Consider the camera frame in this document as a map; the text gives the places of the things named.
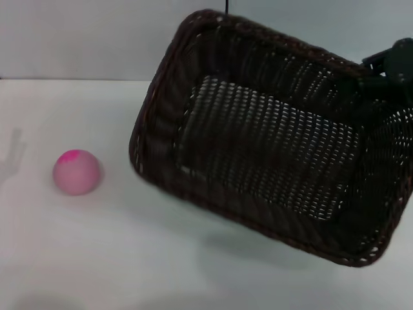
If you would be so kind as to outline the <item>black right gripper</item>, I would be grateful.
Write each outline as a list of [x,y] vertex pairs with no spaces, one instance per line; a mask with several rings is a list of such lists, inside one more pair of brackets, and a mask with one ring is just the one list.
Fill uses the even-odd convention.
[[[407,99],[412,99],[412,38],[400,39],[390,50],[364,58],[362,65],[373,72],[385,71],[390,84],[400,88]],[[383,76],[358,78],[359,92],[364,96],[384,96],[388,88],[387,79]]]

